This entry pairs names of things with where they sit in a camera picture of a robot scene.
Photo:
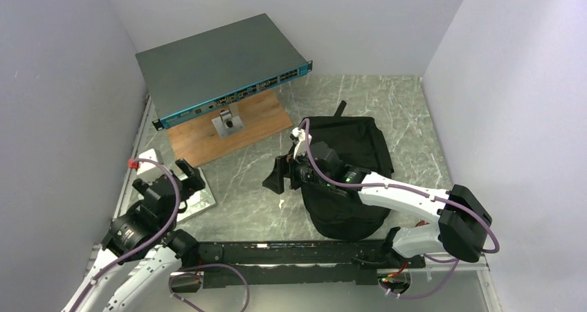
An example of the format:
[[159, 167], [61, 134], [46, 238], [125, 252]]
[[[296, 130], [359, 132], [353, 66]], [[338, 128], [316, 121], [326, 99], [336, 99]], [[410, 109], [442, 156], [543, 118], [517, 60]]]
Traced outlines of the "black student backpack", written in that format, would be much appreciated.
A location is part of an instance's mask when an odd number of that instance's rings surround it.
[[369, 174], [391, 178], [394, 168], [382, 131], [374, 118], [343, 116], [345, 103], [333, 116], [303, 118], [300, 128], [311, 136], [310, 163], [321, 177], [319, 184], [299, 190], [315, 229], [341, 241], [365, 239], [379, 229], [390, 211], [364, 204], [359, 192]]

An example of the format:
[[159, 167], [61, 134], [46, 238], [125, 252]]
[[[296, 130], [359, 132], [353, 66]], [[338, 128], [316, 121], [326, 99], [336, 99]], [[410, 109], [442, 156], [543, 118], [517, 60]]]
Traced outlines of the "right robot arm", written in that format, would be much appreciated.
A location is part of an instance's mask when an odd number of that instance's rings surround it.
[[[276, 194], [290, 188], [302, 199], [317, 231], [324, 237], [354, 242], [377, 231], [392, 212], [424, 221], [424, 225], [389, 230], [381, 257], [390, 267], [408, 258], [445, 252], [469, 263], [483, 253], [497, 253], [500, 245], [491, 230], [491, 216], [471, 190], [419, 187], [392, 180], [375, 171], [346, 163], [325, 143], [299, 145], [277, 156], [263, 187]], [[486, 249], [486, 240], [494, 247]]]

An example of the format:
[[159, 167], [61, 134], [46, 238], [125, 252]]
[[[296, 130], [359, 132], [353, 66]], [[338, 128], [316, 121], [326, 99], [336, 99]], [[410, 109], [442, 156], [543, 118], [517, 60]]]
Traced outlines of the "grey notebook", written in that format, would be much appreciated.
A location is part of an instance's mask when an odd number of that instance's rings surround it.
[[199, 170], [200, 176], [205, 183], [205, 188], [195, 192], [189, 199], [186, 200], [186, 211], [178, 214], [177, 223], [186, 223], [188, 219], [191, 219], [217, 205], [216, 199], [213, 196], [211, 188], [208, 184], [208, 180], [201, 168]]

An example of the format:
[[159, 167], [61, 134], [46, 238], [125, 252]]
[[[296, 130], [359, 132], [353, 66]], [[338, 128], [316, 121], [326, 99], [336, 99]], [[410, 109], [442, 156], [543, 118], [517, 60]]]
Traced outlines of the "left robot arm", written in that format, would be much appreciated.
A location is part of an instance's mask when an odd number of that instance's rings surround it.
[[175, 164], [185, 178], [147, 158], [131, 159], [129, 167], [138, 169], [143, 163], [159, 168], [162, 176], [151, 183], [144, 178], [132, 183], [142, 198], [111, 222], [65, 311], [133, 311], [157, 281], [200, 264], [199, 242], [176, 227], [188, 198], [206, 186], [199, 170], [183, 158]]

